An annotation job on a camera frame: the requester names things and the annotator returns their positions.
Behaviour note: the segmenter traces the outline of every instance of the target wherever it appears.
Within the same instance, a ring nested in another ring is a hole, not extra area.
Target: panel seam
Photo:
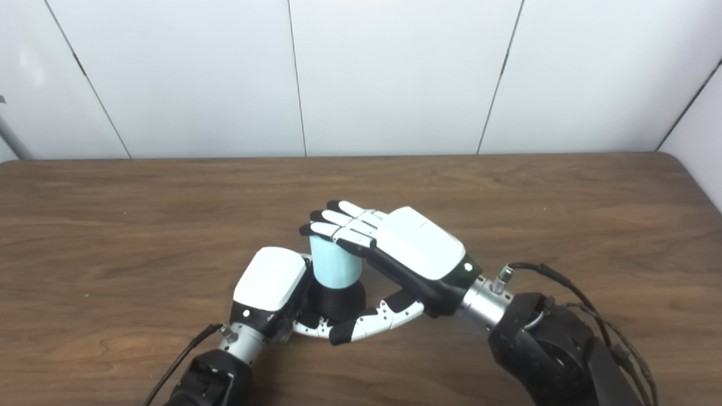
[[[496,95],[499,91],[499,84],[501,83],[501,78],[504,76],[504,70],[506,69],[506,63],[509,60],[509,53],[511,52],[511,46],[514,43],[514,35],[516,35],[516,28],[519,26],[519,19],[521,18],[521,11],[524,8],[524,1],[521,0],[521,4],[519,4],[519,13],[516,15],[516,20],[514,21],[514,28],[511,30],[511,37],[509,37],[509,45],[506,47],[506,54],[504,55],[504,62],[501,65],[501,70],[499,71],[499,79],[497,79],[496,87],[494,88],[494,95],[492,95],[492,102],[489,104],[489,110],[487,112],[487,119],[484,122],[484,128],[482,129],[482,136],[479,138],[479,146],[477,147],[477,155],[482,150],[482,141],[484,141],[484,135],[487,133],[487,126],[489,125],[489,118],[492,115],[492,109],[494,108],[494,102],[496,101]]]
[[[93,86],[92,81],[90,80],[87,73],[85,72],[85,69],[83,68],[82,64],[80,63],[80,59],[79,59],[78,55],[75,53],[75,50],[73,49],[73,45],[70,44],[70,41],[68,40],[68,36],[65,35],[65,31],[63,30],[62,26],[60,26],[60,22],[58,21],[58,17],[55,16],[55,12],[53,12],[53,8],[50,7],[48,0],[43,0],[43,1],[45,2],[45,6],[48,7],[48,11],[50,12],[50,15],[53,16],[53,21],[55,21],[55,25],[58,26],[60,33],[63,35],[65,44],[68,45],[68,48],[70,48],[70,52],[71,52],[72,56],[75,58],[75,61],[78,63],[78,68],[80,69],[80,72],[83,73],[83,76],[85,76],[85,79],[88,81],[88,84],[90,85],[90,89],[92,90],[93,94],[95,95],[95,99],[100,104],[100,107],[103,109],[103,113],[105,114],[105,117],[108,119],[108,122],[110,122],[110,126],[113,127],[113,131],[116,133],[116,136],[118,137],[118,141],[121,142],[121,145],[123,146],[123,149],[126,151],[128,158],[133,159],[133,156],[131,155],[130,151],[128,151],[128,147],[126,146],[126,143],[123,141],[123,137],[121,137],[121,133],[119,133],[118,128],[116,128],[116,124],[113,123],[113,119],[110,118],[108,109],[105,108],[105,105],[103,104],[103,101],[100,99],[100,96],[98,95],[97,90],[95,89],[95,86]]]
[[[298,113],[301,118],[301,137],[303,138],[303,156],[308,156],[306,149],[306,129],[303,124],[303,107],[301,103],[301,84],[298,81],[298,63],[296,61],[296,40],[293,37],[293,18],[291,17],[291,0],[287,0],[288,4],[288,25],[291,29],[291,49],[293,51],[293,70],[296,73],[296,93],[298,94]]]
[[[712,77],[715,75],[715,73],[717,73],[717,71],[720,69],[720,66],[722,66],[722,59],[720,59],[720,61],[717,62],[717,66],[715,66],[715,68],[712,69],[712,73],[710,73],[709,76],[707,76],[707,79],[705,79],[705,81],[702,83],[702,86],[700,86],[700,88],[697,89],[697,92],[695,93],[694,96],[692,96],[692,99],[690,100],[690,102],[687,104],[687,106],[684,107],[684,110],[682,110],[682,113],[679,114],[679,117],[677,117],[677,120],[674,122],[674,124],[672,124],[672,127],[669,129],[667,134],[659,142],[659,145],[657,145],[657,148],[654,150],[655,152],[658,152],[662,148],[662,145],[664,144],[664,142],[667,140],[667,138],[669,138],[669,136],[672,134],[672,132],[677,127],[679,122],[682,121],[682,118],[684,118],[684,116],[687,114],[688,110],[692,107],[692,105],[695,104],[695,101],[700,96],[700,94],[705,89],[705,87],[707,87],[707,84],[710,82],[710,80],[712,80]]]

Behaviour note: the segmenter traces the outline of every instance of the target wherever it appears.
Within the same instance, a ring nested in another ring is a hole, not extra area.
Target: wood grain
[[[308,251],[297,228],[329,199],[412,205],[487,274],[551,264],[631,337],[665,404],[722,398],[722,216],[674,158],[643,153],[5,163],[0,404],[138,405],[227,318],[259,248]],[[362,278],[374,300],[395,290]],[[572,299],[536,275],[510,289]],[[293,337],[255,373],[256,405],[531,406],[456,318],[341,347]]]

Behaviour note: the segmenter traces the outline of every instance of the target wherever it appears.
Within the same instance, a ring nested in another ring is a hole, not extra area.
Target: white wall
[[[722,57],[717,0],[48,3],[103,104],[44,0],[0,1],[22,157],[651,151]]]
[[[7,143],[4,139],[0,138],[0,163],[3,163],[8,160],[16,160],[17,156],[15,156],[15,153],[12,152],[10,147],[7,146]]]
[[[722,69],[710,79],[660,151],[677,157],[722,211]]]
[[[42,0],[0,1],[0,121],[25,158],[127,158]]]
[[[309,155],[474,154],[520,0],[291,0]]]
[[[304,155],[286,0],[50,0],[132,157]]]
[[[480,152],[655,150],[722,57],[722,1],[526,1]]]

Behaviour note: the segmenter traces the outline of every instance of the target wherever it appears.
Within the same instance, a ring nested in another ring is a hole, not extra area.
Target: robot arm
[[[258,251],[235,287],[229,323],[219,328],[223,338],[218,348],[191,361],[166,406],[246,405],[253,386],[251,368],[266,343],[284,342],[291,335],[312,277],[311,267],[310,258],[294,251],[277,247]],[[206,329],[184,353],[217,328]]]
[[[366,258],[401,286],[399,302],[407,308],[423,307],[431,317],[458,314],[486,331],[496,362],[538,406],[641,405],[612,349],[572,311],[539,293],[505,289],[512,267],[494,280],[484,278],[459,240],[411,207],[388,214],[343,201],[327,207],[311,213],[301,235],[320,236]],[[389,299],[372,312],[376,319],[388,313],[384,303]],[[333,344],[354,341],[393,328],[395,316],[407,315],[404,309],[392,313],[391,323],[387,317],[367,328],[365,312],[333,326],[329,338]]]

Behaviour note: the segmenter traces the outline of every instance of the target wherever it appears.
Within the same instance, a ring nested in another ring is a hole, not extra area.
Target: black cable
[[[614,331],[615,334],[619,337],[619,339],[622,341],[622,344],[625,345],[625,347],[629,350],[630,353],[632,353],[632,357],[634,357],[635,361],[637,362],[637,366],[639,367],[640,372],[642,373],[642,376],[647,381],[647,385],[649,385],[650,392],[652,394],[652,405],[658,406],[659,405],[659,398],[657,395],[657,384],[654,381],[654,377],[652,376],[652,371],[649,369],[649,365],[647,365],[647,362],[644,360],[642,355],[634,348],[631,341],[627,338],[627,336],[622,333],[622,330],[617,327],[617,325],[613,324],[609,320],[605,319],[604,317],[600,316],[599,313],[592,310],[588,306],[582,304],[582,303],[566,303],[561,306],[558,306],[555,310],[561,309],[561,308],[567,308],[567,307],[576,307],[579,308],[581,311],[591,315],[595,319],[601,321],[602,323],[609,326],[612,331]]]
[[[645,406],[651,406],[652,404],[649,402],[647,390],[642,381],[639,379],[639,374],[630,360],[629,353],[618,344],[612,345],[610,351],[612,353],[612,357],[614,358],[614,362],[616,362],[618,366],[621,366],[624,372],[626,372],[627,375],[632,378],[632,381],[634,381],[634,386],[637,387],[637,393],[639,393],[639,396],[642,398],[642,403]]]
[[[507,266],[511,269],[530,269],[540,275],[548,277],[556,283],[559,283],[561,286],[564,286],[565,288],[571,290],[572,293],[574,293],[579,298],[579,300],[584,303],[585,306],[597,313],[596,307],[594,307],[589,298],[587,298],[586,295],[579,288],[577,288],[571,280],[569,280],[568,278],[566,278],[566,276],[560,274],[559,272],[553,270],[551,267],[545,264],[537,265],[529,264],[526,262],[515,262],[513,264],[508,264]],[[604,340],[604,344],[607,347],[611,347],[612,341],[609,339],[609,332],[606,330],[604,323],[602,323],[598,319],[595,319],[595,321],[597,326],[599,326],[599,331],[601,333],[601,338]]]
[[[208,327],[206,327],[202,332],[200,332],[198,335],[196,335],[190,343],[188,343],[188,346],[185,350],[183,350],[178,357],[173,361],[172,364],[170,364],[170,367],[168,367],[168,370],[163,374],[163,376],[160,377],[160,380],[157,384],[155,384],[155,387],[152,391],[150,391],[150,394],[148,394],[148,398],[145,399],[145,402],[143,402],[142,406],[150,406],[150,404],[153,402],[153,399],[155,398],[155,395],[158,394],[160,391],[160,388],[163,387],[163,384],[170,378],[171,375],[173,375],[173,372],[178,368],[178,366],[183,362],[184,359],[186,359],[186,356],[196,347],[198,344],[202,343],[206,338],[210,337],[211,334],[218,331],[219,328],[223,327],[223,324],[209,324]]]

